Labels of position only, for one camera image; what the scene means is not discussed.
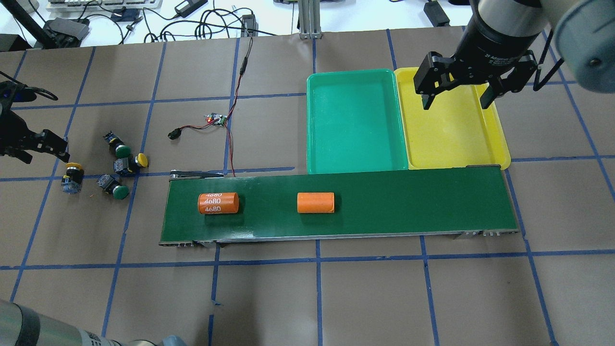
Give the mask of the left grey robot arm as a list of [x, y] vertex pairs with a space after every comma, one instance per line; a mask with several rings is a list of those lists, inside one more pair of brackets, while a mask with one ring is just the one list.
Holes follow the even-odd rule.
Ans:
[[[68, 142], [44, 129], [33, 132], [26, 122], [11, 110], [14, 101], [34, 101], [37, 96], [57, 100], [57, 96], [43, 88], [27, 86], [11, 77], [1, 82], [0, 151], [2, 156], [16, 158], [30, 164], [29, 151], [49, 153], [66, 162], [67, 173], [61, 187], [68, 194], [81, 191], [84, 169], [70, 162]], [[47, 317], [13, 302], [1, 301], [1, 344], [3, 346], [121, 346], [121, 342], [77, 328]]]

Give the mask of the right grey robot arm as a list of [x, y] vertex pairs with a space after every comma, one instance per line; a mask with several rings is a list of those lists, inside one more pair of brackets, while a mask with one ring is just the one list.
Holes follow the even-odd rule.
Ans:
[[613, 93], [612, 0], [471, 0], [472, 16], [455, 52], [429, 52], [414, 76], [428, 110], [442, 92], [488, 84], [482, 108], [531, 77], [540, 88], [562, 65], [586, 90]]

